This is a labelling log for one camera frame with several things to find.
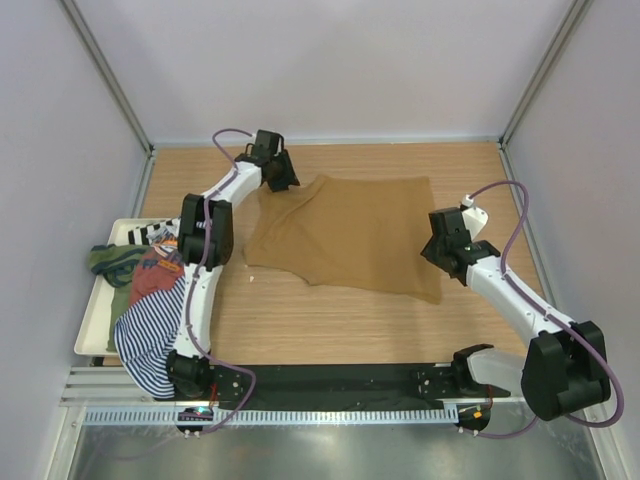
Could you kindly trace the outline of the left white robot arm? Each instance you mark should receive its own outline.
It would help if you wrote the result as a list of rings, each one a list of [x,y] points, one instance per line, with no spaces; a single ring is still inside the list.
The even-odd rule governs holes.
[[[166,362],[180,396],[199,400],[213,389],[210,324],[217,284],[234,249],[233,213],[262,185],[273,192],[300,185],[284,137],[267,130],[251,136],[218,183],[183,199],[178,250],[184,261],[185,296]]]

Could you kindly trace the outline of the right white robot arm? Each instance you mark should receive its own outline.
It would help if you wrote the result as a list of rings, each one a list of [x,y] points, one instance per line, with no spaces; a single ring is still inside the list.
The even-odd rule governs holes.
[[[610,398],[621,400],[619,381],[606,359],[602,330],[577,322],[536,294],[488,241],[477,239],[487,214],[477,207],[430,213],[432,236],[422,250],[431,264],[485,298],[518,334],[524,358],[477,347],[450,372],[452,387],[472,396],[486,384],[524,397],[550,421]]]

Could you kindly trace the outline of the tan brown tank top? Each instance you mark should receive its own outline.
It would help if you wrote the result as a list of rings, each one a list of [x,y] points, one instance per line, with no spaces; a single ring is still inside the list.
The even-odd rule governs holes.
[[[258,194],[247,264],[291,272],[308,284],[401,294],[439,304],[439,270],[421,255],[435,202],[426,176],[352,180],[317,176]]]

